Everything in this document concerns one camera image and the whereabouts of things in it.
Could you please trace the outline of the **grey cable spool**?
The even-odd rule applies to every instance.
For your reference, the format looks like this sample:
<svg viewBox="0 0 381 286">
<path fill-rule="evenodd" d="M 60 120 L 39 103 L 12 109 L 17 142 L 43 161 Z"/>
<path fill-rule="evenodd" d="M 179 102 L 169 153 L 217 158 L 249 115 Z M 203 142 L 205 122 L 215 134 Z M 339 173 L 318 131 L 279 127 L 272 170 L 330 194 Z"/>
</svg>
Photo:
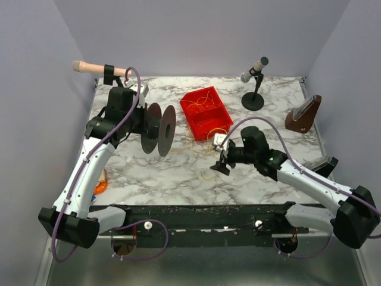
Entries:
<svg viewBox="0 0 381 286">
<path fill-rule="evenodd" d="M 169 105 L 164 113 L 156 102 L 147 110 L 147 130 L 141 135 L 140 142 L 144 153 L 150 154 L 155 147 L 161 157 L 165 157 L 172 146 L 176 129 L 176 111 Z"/>
</svg>

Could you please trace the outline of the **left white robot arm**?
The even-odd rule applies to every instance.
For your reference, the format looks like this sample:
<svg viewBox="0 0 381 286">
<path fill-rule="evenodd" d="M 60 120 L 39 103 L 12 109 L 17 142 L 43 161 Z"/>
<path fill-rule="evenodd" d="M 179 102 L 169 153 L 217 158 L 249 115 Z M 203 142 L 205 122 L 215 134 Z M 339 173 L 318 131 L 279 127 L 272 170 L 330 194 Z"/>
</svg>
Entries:
<svg viewBox="0 0 381 286">
<path fill-rule="evenodd" d="M 110 89 L 103 112 L 88 121 L 82 150 L 70 178 L 52 207 L 41 208 L 38 220 L 53 241 L 89 248 L 97 236 L 120 227 L 121 207 L 90 211 L 90 201 L 106 163 L 129 132 L 145 136 L 148 115 L 146 84 Z"/>
</svg>

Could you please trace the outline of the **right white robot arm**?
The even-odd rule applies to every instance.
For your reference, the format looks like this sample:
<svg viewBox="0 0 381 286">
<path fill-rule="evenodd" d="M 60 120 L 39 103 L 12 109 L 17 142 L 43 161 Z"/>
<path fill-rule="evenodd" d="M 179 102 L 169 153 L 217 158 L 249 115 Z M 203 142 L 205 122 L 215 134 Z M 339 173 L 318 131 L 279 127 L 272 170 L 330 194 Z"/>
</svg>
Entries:
<svg viewBox="0 0 381 286">
<path fill-rule="evenodd" d="M 371 238 L 380 223 L 371 192 L 333 182 L 271 149 L 259 128 L 241 130 L 243 146 L 238 147 L 226 134 L 213 136 L 213 147 L 220 158 L 211 169 L 228 175 L 237 164 L 251 164 L 257 172 L 276 182 L 292 186 L 322 204 L 321 208 L 292 203 L 284 212 L 290 226 L 311 228 L 333 234 L 348 247 L 359 249 Z"/>
</svg>

